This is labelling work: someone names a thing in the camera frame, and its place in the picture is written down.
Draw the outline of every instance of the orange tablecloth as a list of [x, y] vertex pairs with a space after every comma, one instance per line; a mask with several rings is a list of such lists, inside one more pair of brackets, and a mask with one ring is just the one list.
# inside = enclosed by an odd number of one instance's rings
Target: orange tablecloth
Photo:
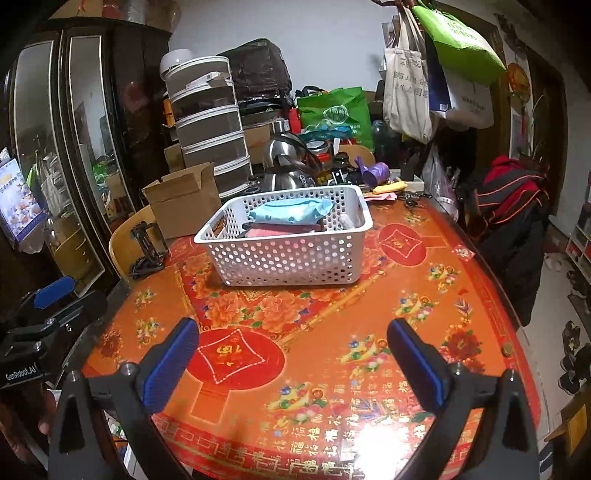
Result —
[[[181, 461], [225, 479], [393, 478], [433, 422], [385, 340], [390, 320], [404, 317], [450, 362], [491, 375], [516, 369], [537, 423], [540, 402], [503, 299], [477, 258], [457, 248], [448, 220], [400, 202], [371, 213], [363, 274], [344, 288], [224, 288], [204, 250], [178, 240], [170, 265], [127, 299], [85, 373], [138, 362], [191, 316], [200, 346], [154, 417]], [[474, 411], [445, 478], [461, 467], [479, 419]]]

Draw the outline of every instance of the black bag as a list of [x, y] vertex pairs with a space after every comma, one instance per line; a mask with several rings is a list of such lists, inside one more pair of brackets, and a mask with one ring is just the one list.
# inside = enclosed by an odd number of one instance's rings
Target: black bag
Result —
[[266, 38], [220, 53], [230, 60], [236, 100], [250, 100], [265, 92], [291, 91], [291, 78], [280, 48]]

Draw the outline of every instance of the light blue cloth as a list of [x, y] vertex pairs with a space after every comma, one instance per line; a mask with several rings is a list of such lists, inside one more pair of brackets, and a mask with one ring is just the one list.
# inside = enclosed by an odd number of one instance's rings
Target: light blue cloth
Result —
[[252, 209], [248, 219], [273, 225], [314, 225], [332, 210], [329, 199], [273, 200]]

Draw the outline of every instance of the red diamond emblem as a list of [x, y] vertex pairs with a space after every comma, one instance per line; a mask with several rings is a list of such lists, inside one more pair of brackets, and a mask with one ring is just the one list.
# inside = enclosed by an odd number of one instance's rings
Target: red diamond emblem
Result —
[[265, 359], [253, 350], [239, 329], [213, 343], [198, 347], [197, 351], [211, 370], [216, 385], [238, 372], [265, 363]]
[[405, 235], [400, 230], [396, 229], [380, 243], [392, 248], [404, 258], [408, 258], [413, 253], [414, 249], [423, 242], [411, 236]]

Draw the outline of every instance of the red bottle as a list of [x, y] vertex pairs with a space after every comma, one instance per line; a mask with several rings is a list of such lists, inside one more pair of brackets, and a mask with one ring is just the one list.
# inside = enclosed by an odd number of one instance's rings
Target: red bottle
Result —
[[290, 121], [290, 130], [291, 133], [297, 135], [301, 132], [301, 120], [300, 120], [300, 112], [297, 108], [292, 108], [290, 110], [288, 119]]

